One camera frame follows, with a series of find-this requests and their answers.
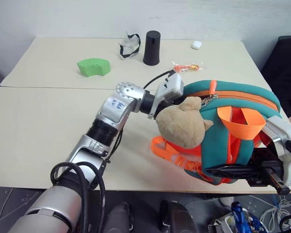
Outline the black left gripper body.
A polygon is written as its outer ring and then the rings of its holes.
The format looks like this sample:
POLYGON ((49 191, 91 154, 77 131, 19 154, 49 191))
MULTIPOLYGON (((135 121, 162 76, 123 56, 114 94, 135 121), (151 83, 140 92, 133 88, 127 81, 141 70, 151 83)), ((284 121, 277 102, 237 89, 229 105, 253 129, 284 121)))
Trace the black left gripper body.
POLYGON ((181 103, 184 100, 184 96, 177 93, 160 94, 158 95, 158 100, 160 101, 158 104, 158 112, 160 112, 169 106, 181 103))

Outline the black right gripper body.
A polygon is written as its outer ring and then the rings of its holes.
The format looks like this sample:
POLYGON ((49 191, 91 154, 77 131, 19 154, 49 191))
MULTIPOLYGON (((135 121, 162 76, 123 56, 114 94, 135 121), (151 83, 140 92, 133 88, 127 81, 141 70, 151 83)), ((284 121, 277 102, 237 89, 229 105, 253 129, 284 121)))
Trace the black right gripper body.
POLYGON ((279 195, 290 193, 283 182, 283 162, 268 148, 254 148, 247 164, 253 168, 254 175, 247 179, 251 187, 272 186, 279 195))

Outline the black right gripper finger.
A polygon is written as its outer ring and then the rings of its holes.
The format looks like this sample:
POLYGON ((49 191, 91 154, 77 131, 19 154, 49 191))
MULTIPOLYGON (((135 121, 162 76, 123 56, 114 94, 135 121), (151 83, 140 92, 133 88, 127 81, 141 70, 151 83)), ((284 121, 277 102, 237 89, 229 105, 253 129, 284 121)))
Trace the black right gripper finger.
POLYGON ((233 180, 263 180, 263 174, 258 167, 243 165, 221 165, 213 166, 206 171, 216 177, 229 178, 233 180))

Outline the orange and teal backpack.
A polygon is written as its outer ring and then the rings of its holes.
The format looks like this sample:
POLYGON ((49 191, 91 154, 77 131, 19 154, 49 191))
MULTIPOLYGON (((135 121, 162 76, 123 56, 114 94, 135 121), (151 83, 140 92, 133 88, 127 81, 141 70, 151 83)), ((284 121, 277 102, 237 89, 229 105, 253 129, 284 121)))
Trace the orange and teal backpack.
POLYGON ((253 149, 261 143, 259 133, 266 119, 280 116, 277 96, 258 86, 214 80, 186 85, 184 96, 206 100, 200 113, 213 126, 193 149, 177 146, 160 135, 152 139, 152 152, 207 183, 233 183, 232 179, 216 177, 206 170, 219 165, 248 164, 253 149))

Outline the tan plush bear head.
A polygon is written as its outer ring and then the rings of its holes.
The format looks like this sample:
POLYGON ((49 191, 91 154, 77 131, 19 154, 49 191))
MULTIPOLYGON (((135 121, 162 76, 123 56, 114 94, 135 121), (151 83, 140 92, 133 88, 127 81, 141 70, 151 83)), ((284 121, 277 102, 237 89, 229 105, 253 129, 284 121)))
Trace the tan plush bear head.
POLYGON ((199 146, 206 131, 214 125, 202 117, 201 104, 200 97, 186 97, 181 104, 161 110, 156 117, 161 136, 185 149, 199 146))

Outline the clear packet with orange items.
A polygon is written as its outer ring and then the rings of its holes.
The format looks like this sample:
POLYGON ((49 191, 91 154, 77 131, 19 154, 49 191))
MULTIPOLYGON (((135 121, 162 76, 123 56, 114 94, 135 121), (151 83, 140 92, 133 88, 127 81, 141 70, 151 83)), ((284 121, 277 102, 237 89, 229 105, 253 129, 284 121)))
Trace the clear packet with orange items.
POLYGON ((187 72, 187 71, 197 71, 197 70, 203 70, 204 69, 202 64, 185 64, 185 65, 181 65, 181 64, 178 64, 178 63, 172 61, 172 65, 173 65, 173 70, 176 73, 183 73, 183 72, 187 72))

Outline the blue gadget on floor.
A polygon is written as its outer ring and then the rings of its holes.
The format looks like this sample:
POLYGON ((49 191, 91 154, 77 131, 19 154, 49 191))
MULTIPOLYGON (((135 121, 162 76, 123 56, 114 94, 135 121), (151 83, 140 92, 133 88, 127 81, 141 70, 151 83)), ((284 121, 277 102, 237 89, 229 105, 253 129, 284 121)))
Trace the blue gadget on floor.
POLYGON ((247 212, 243 211, 238 201, 231 204, 231 210, 234 216, 237 233, 256 233, 253 218, 247 212))

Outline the black tapered cylinder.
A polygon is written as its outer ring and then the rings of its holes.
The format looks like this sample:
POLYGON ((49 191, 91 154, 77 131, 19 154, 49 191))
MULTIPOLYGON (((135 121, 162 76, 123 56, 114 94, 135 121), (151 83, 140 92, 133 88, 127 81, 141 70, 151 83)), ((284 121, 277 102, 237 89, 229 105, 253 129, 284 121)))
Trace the black tapered cylinder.
POLYGON ((155 66, 160 62, 161 34, 158 31, 146 33, 143 62, 148 66, 155 66))

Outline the dark rounded shape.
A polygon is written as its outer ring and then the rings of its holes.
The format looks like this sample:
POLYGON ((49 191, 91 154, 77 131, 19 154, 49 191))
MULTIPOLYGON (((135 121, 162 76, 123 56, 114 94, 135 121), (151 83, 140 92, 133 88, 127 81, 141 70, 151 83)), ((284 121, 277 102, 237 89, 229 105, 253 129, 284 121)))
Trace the dark rounded shape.
POLYGON ((198 233, 187 208, 174 201, 160 203, 159 230, 161 233, 198 233))
POLYGON ((133 228, 134 211, 128 203, 122 202, 110 211, 102 233, 133 233, 133 228))

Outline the green foam block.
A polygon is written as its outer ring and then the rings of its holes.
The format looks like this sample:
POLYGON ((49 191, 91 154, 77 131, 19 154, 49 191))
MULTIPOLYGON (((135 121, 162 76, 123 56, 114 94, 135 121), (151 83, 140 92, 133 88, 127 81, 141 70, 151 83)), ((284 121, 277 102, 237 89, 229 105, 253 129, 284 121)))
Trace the green foam block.
POLYGON ((86 77, 104 76, 111 71, 109 61, 100 58, 89 58, 77 63, 80 73, 86 77))

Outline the black chair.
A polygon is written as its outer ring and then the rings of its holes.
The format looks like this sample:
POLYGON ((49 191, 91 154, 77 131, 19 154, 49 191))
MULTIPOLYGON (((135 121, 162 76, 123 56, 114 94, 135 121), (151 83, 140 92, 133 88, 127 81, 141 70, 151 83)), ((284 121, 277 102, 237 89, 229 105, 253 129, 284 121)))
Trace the black chair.
POLYGON ((291 117, 291 36, 280 36, 261 74, 291 117))

